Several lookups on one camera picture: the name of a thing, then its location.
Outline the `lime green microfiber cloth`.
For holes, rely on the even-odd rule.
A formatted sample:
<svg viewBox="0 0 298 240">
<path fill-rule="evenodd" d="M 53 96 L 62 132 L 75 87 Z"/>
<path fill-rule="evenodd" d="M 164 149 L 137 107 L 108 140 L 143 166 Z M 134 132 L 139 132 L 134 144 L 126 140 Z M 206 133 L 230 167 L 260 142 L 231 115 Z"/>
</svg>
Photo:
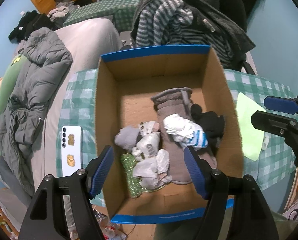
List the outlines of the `lime green microfiber cloth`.
<svg viewBox="0 0 298 240">
<path fill-rule="evenodd" d="M 244 156 L 252 161 L 259 158 L 264 139 L 264 132 L 255 129 L 251 123 L 251 117 L 256 111 L 265 112 L 265 109 L 245 94 L 238 93 L 236 112 L 242 137 L 242 151 Z"/>
</svg>

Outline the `black sock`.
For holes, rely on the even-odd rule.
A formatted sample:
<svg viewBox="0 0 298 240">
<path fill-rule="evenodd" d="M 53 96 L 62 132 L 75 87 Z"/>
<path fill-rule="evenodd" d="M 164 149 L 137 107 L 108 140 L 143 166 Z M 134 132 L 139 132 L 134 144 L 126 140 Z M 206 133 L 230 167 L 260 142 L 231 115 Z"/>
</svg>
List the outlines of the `black sock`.
<svg viewBox="0 0 298 240">
<path fill-rule="evenodd" d="M 191 117 L 196 124 L 202 127 L 212 152 L 216 153 L 224 135 L 224 116 L 213 111 L 203 112 L 202 107 L 194 103 L 191 106 Z"/>
</svg>

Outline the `white patterned sock bundle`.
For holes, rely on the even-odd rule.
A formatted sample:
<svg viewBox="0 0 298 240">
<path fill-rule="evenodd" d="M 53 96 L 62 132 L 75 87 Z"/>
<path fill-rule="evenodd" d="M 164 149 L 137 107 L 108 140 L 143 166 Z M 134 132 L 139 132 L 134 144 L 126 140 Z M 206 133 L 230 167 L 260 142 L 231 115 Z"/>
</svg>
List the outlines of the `white patterned sock bundle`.
<svg viewBox="0 0 298 240">
<path fill-rule="evenodd" d="M 172 181 L 170 175 L 170 154 L 160 148 L 160 124 L 156 121 L 142 122 L 138 125 L 140 139 L 132 150 L 136 165 L 132 175 L 140 180 L 146 191 L 154 191 Z"/>
</svg>

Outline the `white smartphone with stickers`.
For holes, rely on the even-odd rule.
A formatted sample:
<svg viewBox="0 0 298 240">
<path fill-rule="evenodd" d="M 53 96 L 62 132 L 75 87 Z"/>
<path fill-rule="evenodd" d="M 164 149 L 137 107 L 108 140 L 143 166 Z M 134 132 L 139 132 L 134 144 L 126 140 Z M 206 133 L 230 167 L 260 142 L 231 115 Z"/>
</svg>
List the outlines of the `white smartphone with stickers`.
<svg viewBox="0 0 298 240">
<path fill-rule="evenodd" d="M 82 128 L 62 126 L 61 128 L 62 176 L 70 176 L 82 168 Z"/>
</svg>

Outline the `white blue striped sock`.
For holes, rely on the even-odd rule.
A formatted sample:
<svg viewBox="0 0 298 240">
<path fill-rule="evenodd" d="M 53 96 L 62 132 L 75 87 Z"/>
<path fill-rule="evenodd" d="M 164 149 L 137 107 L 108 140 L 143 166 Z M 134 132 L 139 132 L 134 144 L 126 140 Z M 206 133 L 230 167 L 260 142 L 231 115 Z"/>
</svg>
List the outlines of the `white blue striped sock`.
<svg viewBox="0 0 298 240">
<path fill-rule="evenodd" d="M 179 114 L 167 116 L 163 120 L 166 133 L 184 149 L 192 146 L 196 151 L 208 147 L 208 140 L 202 127 Z"/>
</svg>

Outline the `green glitter sock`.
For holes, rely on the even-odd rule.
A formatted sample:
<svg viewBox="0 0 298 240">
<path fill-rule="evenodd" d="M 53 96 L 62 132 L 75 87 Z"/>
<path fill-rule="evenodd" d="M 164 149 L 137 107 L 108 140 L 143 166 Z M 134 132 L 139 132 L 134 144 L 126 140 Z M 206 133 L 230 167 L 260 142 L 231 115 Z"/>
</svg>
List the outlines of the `green glitter sock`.
<svg viewBox="0 0 298 240">
<path fill-rule="evenodd" d="M 138 198 L 144 191 L 144 188 L 140 185 L 140 179 L 133 176 L 133 168 L 138 162 L 130 153 L 122 154 L 120 161 L 124 167 L 129 194 L 133 199 Z"/>
</svg>

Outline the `grey brown long sock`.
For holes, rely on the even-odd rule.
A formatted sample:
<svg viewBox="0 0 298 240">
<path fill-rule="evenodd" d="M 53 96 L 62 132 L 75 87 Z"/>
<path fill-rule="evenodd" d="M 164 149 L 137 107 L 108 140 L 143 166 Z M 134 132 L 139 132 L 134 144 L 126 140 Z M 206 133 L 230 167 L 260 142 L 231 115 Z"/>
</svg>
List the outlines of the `grey brown long sock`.
<svg viewBox="0 0 298 240">
<path fill-rule="evenodd" d="M 169 175 L 178 185 L 191 183 L 184 162 L 184 149 L 192 146 L 200 158 L 207 160 L 212 168 L 217 161 L 211 152 L 206 132 L 192 121 L 190 115 L 192 89 L 171 88 L 151 97 L 160 124 L 163 149 L 169 153 Z"/>
</svg>

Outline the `light grey sock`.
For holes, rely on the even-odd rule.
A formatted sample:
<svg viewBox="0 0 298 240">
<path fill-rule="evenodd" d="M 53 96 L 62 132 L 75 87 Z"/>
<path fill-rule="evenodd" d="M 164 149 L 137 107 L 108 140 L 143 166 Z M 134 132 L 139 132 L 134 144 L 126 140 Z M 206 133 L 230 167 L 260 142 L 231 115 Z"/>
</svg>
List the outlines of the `light grey sock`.
<svg viewBox="0 0 298 240">
<path fill-rule="evenodd" d="M 127 126 L 120 129 L 119 133 L 115 136 L 114 142 L 117 146 L 131 152 L 132 149 L 136 146 L 137 142 L 142 139 L 140 129 Z"/>
</svg>

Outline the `black office chair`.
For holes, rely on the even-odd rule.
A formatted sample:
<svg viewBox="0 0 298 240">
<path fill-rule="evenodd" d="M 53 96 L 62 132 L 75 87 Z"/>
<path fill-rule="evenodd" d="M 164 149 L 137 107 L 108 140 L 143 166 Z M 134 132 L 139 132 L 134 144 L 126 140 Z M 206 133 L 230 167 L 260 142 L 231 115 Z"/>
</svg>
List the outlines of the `black office chair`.
<svg viewBox="0 0 298 240">
<path fill-rule="evenodd" d="M 220 12 L 233 20 L 233 22 L 246 32 L 246 12 L 242 0 L 220 0 Z M 232 66 L 227 67 L 227 69 L 239 72 L 245 70 L 247 74 L 256 75 L 251 65 L 246 61 L 246 55 L 241 56 L 240 60 L 234 61 Z"/>
</svg>

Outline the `green plush pillow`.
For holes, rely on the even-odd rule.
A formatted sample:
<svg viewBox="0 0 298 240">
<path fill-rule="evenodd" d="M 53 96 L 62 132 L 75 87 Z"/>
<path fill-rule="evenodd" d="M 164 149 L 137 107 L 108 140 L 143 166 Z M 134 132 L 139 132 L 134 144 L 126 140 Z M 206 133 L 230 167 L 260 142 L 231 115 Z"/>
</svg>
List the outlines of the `green plush pillow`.
<svg viewBox="0 0 298 240">
<path fill-rule="evenodd" d="M 18 75 L 25 61 L 26 57 L 24 55 L 16 55 L 7 67 L 4 76 L 0 77 L 0 115 L 6 109 L 8 99 L 14 90 Z"/>
</svg>

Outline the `dark grey fleece robe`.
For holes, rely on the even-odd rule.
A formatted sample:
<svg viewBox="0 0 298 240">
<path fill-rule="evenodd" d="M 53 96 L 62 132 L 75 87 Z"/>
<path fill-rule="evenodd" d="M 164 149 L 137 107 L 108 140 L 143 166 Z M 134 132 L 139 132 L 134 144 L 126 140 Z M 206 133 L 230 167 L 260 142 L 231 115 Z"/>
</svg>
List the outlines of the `dark grey fleece robe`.
<svg viewBox="0 0 298 240">
<path fill-rule="evenodd" d="M 139 24 L 139 15 L 142 9 L 153 0 L 140 0 L 135 10 L 131 31 L 131 42 Z M 246 32 L 233 20 L 220 12 L 220 0 L 182 0 L 184 8 L 193 12 L 192 29 L 204 31 L 207 34 L 217 34 L 225 38 L 233 51 L 233 62 L 255 48 L 255 44 Z"/>
</svg>

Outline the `grey striped garment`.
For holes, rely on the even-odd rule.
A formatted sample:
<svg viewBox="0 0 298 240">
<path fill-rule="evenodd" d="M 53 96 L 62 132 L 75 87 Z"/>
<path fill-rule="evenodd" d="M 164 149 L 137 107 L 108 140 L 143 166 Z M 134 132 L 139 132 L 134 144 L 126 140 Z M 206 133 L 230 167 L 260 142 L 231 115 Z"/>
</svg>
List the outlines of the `grey striped garment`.
<svg viewBox="0 0 298 240">
<path fill-rule="evenodd" d="M 192 29 L 193 12 L 184 8 L 182 0 L 153 0 L 142 9 L 132 41 L 133 48 L 199 44 L 210 45 L 225 67 L 233 62 L 229 42 L 217 35 Z"/>
</svg>

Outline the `grey puffer jacket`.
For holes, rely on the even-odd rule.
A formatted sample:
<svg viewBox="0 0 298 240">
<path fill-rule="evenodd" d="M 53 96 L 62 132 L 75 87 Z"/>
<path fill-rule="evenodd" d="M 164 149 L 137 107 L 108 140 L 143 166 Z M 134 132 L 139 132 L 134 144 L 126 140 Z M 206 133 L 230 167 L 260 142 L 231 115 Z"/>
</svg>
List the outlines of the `grey puffer jacket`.
<svg viewBox="0 0 298 240">
<path fill-rule="evenodd" d="M 56 32 L 47 27 L 30 34 L 23 55 L 25 64 L 0 116 L 0 165 L 7 165 L 16 187 L 31 197 L 35 192 L 28 161 L 32 145 L 73 59 Z"/>
</svg>

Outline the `pale pink bed sheet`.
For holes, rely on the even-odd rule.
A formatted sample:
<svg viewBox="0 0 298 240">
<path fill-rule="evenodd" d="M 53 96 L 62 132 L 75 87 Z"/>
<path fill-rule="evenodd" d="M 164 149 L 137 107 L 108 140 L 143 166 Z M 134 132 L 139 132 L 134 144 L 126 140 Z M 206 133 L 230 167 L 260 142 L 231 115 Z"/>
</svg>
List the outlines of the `pale pink bed sheet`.
<svg viewBox="0 0 298 240">
<path fill-rule="evenodd" d="M 50 100 L 42 128 L 32 145 L 29 166 L 33 175 L 35 191 L 46 174 L 62 176 L 61 134 L 58 124 L 65 86 L 76 72 L 97 69 L 103 54 L 116 52 L 122 48 L 120 36 L 113 23 L 105 18 L 86 20 L 54 31 L 72 55 L 72 64 L 65 73 L 58 89 Z M 16 187 L 7 165 L 0 165 L 2 181 L 16 195 L 22 204 L 29 206 L 32 197 Z"/>
</svg>

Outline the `black clothes pile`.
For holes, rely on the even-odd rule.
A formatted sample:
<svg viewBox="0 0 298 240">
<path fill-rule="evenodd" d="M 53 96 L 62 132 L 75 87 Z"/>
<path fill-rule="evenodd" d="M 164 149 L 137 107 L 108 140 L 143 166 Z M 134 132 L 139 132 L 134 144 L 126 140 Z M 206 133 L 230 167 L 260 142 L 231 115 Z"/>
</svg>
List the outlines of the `black clothes pile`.
<svg viewBox="0 0 298 240">
<path fill-rule="evenodd" d="M 28 40 L 33 31 L 42 27 L 47 27 L 51 30 L 57 29 L 57 26 L 46 14 L 39 14 L 36 10 L 27 11 L 20 19 L 18 25 L 11 31 L 8 38 L 10 41 L 20 43 L 22 40 Z"/>
</svg>

